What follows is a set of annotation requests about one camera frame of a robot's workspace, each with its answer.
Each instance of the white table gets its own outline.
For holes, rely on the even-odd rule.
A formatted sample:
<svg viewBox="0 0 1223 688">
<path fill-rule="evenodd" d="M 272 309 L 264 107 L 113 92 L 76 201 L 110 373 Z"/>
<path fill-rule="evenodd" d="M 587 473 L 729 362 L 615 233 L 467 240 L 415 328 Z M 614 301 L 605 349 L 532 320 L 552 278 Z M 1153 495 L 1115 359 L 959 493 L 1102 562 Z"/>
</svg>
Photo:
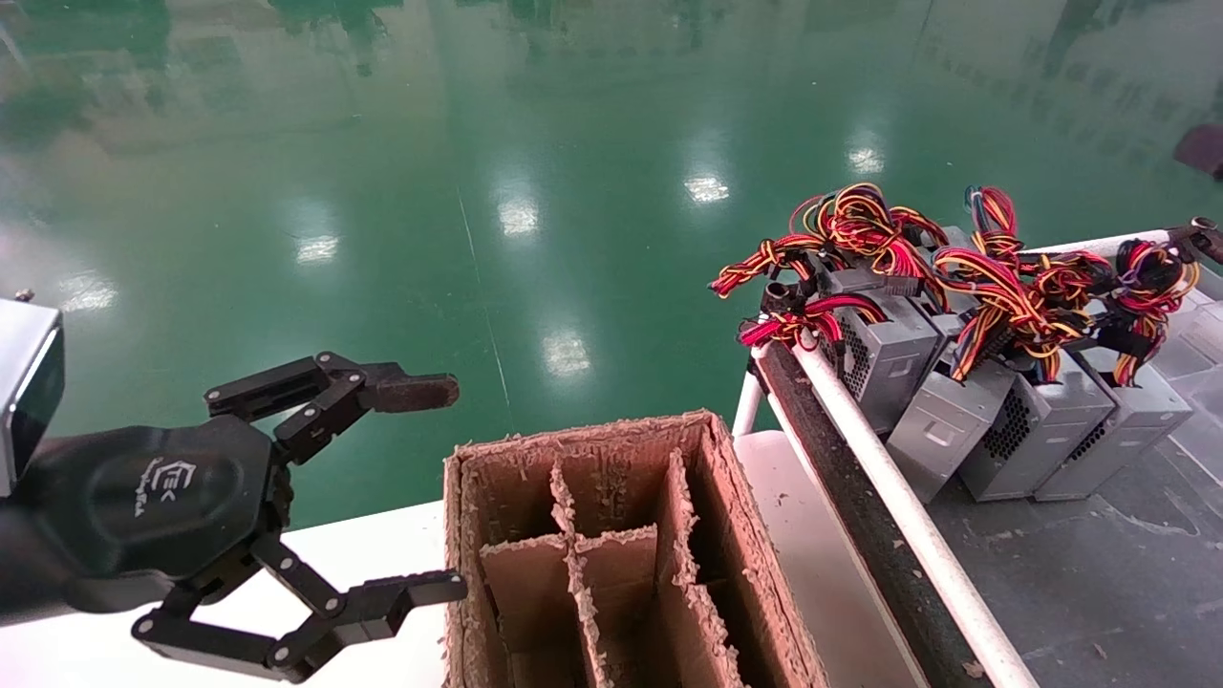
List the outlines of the white table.
<svg viewBox="0 0 1223 688">
<path fill-rule="evenodd" d="M 895 622 L 865 573 L 823 488 L 807 480 L 785 435 L 740 437 L 736 452 L 756 492 L 816 646 L 834 686 L 926 686 Z M 290 533 L 302 560 L 339 589 L 367 579 L 443 567 L 442 502 Z M 215 688 L 273 683 L 159 657 L 130 629 L 144 610 L 73 615 L 0 629 L 5 688 Z M 259 573 L 196 617 L 279 637 L 307 616 L 289 591 Z M 349 648 L 311 681 L 312 688 L 437 688 L 443 665 L 444 607 L 411 612 L 393 640 Z"/>
</svg>

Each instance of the white pipe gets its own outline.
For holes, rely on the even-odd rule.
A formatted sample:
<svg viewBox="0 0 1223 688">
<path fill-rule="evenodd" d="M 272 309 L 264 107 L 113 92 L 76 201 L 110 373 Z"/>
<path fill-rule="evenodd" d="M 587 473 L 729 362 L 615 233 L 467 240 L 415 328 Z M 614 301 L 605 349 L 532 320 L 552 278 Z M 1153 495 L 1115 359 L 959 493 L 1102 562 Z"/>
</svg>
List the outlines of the white pipe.
<svg viewBox="0 0 1223 688">
<path fill-rule="evenodd" d="M 1168 230 L 1152 229 L 1148 231 L 1135 231 L 1134 233 L 1121 233 L 1119 236 L 1102 236 L 1099 238 L 1087 238 L 1086 241 L 1071 241 L 1070 243 L 1058 243 L 1057 246 L 1038 246 L 1024 248 L 1024 253 L 1064 253 L 1066 251 L 1091 251 L 1099 255 L 1113 257 L 1123 241 L 1130 238 L 1142 238 L 1146 241 L 1163 242 L 1168 240 Z"/>
<path fill-rule="evenodd" d="M 909 489 L 905 477 L 883 448 L 879 437 L 832 367 L 816 352 L 806 352 L 802 347 L 794 347 L 791 351 L 811 380 L 819 404 L 878 490 L 879 499 L 892 513 L 914 556 L 926 571 L 989 679 L 997 688 L 1037 688 L 1036 679 L 1015 646 L 998 626 L 976 587 L 960 567 L 959 560 L 947 546 L 917 496 Z"/>
<path fill-rule="evenodd" d="M 740 439 L 752 431 L 756 423 L 756 409 L 759 408 L 761 397 L 764 391 L 761 384 L 751 373 L 744 374 L 744 389 L 739 392 L 739 408 L 735 411 L 735 424 L 731 426 L 730 436 Z"/>
</svg>

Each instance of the green epoxy floor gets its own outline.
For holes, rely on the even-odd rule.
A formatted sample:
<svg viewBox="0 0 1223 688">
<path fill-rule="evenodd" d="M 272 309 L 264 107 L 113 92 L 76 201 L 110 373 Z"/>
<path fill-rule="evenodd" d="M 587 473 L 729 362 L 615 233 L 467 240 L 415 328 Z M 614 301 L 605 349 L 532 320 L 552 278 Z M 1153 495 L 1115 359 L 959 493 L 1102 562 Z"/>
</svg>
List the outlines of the green epoxy floor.
<svg viewBox="0 0 1223 688">
<path fill-rule="evenodd" d="M 295 525 L 435 500 L 455 444 L 734 411 L 755 290 L 850 181 L 1030 242 L 1223 215 L 1213 0 L 0 4 L 0 288 L 66 310 L 53 433 L 204 419 L 322 349 L 459 376 L 295 474 Z"/>
</svg>

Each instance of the computer power supply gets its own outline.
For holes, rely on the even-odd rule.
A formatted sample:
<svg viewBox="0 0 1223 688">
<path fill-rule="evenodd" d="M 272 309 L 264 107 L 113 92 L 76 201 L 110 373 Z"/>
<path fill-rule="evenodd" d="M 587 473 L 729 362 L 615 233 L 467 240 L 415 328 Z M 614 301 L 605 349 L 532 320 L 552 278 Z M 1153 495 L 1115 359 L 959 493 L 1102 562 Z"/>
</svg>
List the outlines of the computer power supply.
<svg viewBox="0 0 1223 688">
<path fill-rule="evenodd" d="M 921 385 L 938 334 L 904 296 L 883 288 L 862 293 L 879 304 L 888 320 L 867 324 L 856 312 L 838 308 L 845 331 L 841 380 L 871 428 L 883 434 L 895 428 Z"/>
<path fill-rule="evenodd" d="M 1112 387 L 1108 380 L 1117 363 L 1114 352 L 1087 349 L 1074 358 L 1117 408 L 1036 490 L 1035 497 L 1042 502 L 1086 499 L 1192 415 L 1189 404 L 1151 367 L 1139 369 L 1136 387 Z"/>
<path fill-rule="evenodd" d="M 888 437 L 888 453 L 922 502 L 934 499 L 994 423 L 1016 375 L 986 360 L 961 385 L 949 378 L 954 351 L 948 343 Z"/>
<path fill-rule="evenodd" d="M 1115 403 L 1065 352 L 1053 385 L 1032 386 L 1016 375 L 993 425 L 960 464 L 960 478 L 978 502 L 1026 497 Z"/>
</svg>

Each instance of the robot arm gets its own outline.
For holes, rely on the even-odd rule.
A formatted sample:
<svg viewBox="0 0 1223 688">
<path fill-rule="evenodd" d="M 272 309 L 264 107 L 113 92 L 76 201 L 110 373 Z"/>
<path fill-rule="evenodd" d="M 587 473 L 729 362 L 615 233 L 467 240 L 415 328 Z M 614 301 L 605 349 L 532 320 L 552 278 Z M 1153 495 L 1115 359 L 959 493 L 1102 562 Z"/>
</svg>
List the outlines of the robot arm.
<svg viewBox="0 0 1223 688">
<path fill-rule="evenodd" d="M 0 626 L 161 601 L 132 627 L 158 654 L 298 683 L 347 645 L 394 637 L 413 607 L 466 596 L 455 572 L 341 593 L 280 543 L 294 497 L 290 466 L 371 411 L 449 407 L 459 396 L 451 376 L 410 376 L 396 364 L 322 353 L 209 391 L 212 418 L 198 426 L 40 441 L 59 403 L 56 381 L 62 391 L 62 356 L 54 356 L 62 331 L 57 312 L 0 302 L 13 307 L 54 317 L 38 320 L 37 331 L 27 323 L 31 341 L 51 334 L 53 343 L 28 343 L 24 370 L 12 376 L 42 379 L 43 387 L 11 387 L 5 407 L 11 494 L 0 497 Z M 294 408 L 273 437 L 249 425 Z M 24 426 L 12 423 L 18 409 Z M 18 440 L 15 425 L 33 430 Z M 223 600 L 260 568 L 309 607 L 296 631 L 275 639 L 191 621 L 199 605 Z"/>
</svg>

